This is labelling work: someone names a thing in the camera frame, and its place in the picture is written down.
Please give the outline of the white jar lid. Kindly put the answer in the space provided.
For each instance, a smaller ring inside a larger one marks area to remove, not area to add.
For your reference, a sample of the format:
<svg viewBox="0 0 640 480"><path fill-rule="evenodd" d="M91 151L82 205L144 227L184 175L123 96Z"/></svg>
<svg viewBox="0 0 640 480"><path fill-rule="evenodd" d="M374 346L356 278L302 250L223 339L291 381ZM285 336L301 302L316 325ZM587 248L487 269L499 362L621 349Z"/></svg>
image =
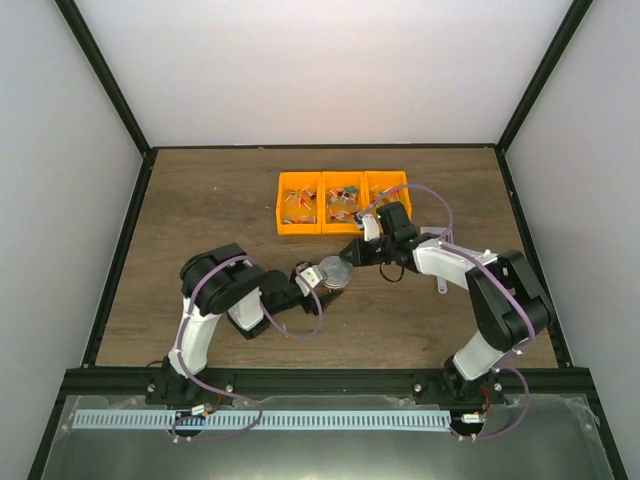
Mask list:
<svg viewBox="0 0 640 480"><path fill-rule="evenodd" d="M346 287L353 276L353 266L339 256L329 256L319 263L324 275L324 286L329 289Z"/></svg>

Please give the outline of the white slotted scoop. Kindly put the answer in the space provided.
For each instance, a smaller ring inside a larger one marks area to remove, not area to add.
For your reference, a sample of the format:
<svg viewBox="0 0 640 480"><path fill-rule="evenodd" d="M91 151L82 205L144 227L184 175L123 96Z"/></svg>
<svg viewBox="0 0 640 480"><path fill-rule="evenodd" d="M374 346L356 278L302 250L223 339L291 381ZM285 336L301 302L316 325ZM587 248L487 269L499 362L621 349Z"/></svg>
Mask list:
<svg viewBox="0 0 640 480"><path fill-rule="evenodd" d="M429 234L433 237L443 238L447 243L453 243L453 234L450 230L444 227L426 227L420 228L421 234ZM437 278L437 290L441 295L445 295L448 292L447 281L443 277Z"/></svg>

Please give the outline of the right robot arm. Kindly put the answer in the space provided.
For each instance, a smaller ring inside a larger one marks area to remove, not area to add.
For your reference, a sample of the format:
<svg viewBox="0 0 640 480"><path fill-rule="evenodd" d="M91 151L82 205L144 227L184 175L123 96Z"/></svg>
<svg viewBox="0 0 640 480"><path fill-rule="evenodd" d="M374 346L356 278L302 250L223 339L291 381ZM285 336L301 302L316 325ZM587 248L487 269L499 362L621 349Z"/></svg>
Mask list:
<svg viewBox="0 0 640 480"><path fill-rule="evenodd" d="M340 252L342 260L354 267L394 263L468 292L477 331L447 360L444 389L451 400L471 400L480 390L479 378L508 354L519 355L557 321L549 295L521 252L456 246L446 229L417 228L400 202L374 215L358 213L356 219L363 235Z"/></svg>

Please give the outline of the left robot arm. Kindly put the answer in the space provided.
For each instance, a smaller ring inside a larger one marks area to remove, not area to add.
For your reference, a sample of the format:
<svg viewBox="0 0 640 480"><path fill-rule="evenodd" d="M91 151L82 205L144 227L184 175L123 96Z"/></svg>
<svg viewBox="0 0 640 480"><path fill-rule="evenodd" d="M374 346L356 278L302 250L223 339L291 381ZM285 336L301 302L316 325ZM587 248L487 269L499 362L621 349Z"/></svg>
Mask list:
<svg viewBox="0 0 640 480"><path fill-rule="evenodd" d="M183 318L164 369L172 374L170 393L184 404L203 395L205 381L198 373L207 366L221 317L252 340L274 325L275 315L300 307L319 317L342 294L328 288L328 277L316 264L300 263L290 275L265 270L236 243L192 257L180 279Z"/></svg>

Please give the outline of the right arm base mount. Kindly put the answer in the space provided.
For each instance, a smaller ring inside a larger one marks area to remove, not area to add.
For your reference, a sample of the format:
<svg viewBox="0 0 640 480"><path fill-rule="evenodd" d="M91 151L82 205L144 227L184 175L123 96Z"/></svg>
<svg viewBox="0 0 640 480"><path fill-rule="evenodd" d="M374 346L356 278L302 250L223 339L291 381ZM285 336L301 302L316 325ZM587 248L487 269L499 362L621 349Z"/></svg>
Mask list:
<svg viewBox="0 0 640 480"><path fill-rule="evenodd" d="M420 402L453 408L500 402L503 395L494 389L495 380L493 374L469 381L454 369L421 369L412 374L411 386Z"/></svg>

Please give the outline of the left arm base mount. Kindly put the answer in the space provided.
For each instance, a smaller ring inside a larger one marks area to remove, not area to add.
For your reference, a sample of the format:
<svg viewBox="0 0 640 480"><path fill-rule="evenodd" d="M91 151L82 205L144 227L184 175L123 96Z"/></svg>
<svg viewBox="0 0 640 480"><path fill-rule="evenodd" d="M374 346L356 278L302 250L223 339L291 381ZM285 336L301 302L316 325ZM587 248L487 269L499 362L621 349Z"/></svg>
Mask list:
<svg viewBox="0 0 640 480"><path fill-rule="evenodd" d="M147 377L146 403L148 405L194 406L215 403L217 394L208 391L192 380L177 374L170 366L155 362L144 368ZM237 371L232 368L205 367L195 377L216 389L235 386Z"/></svg>

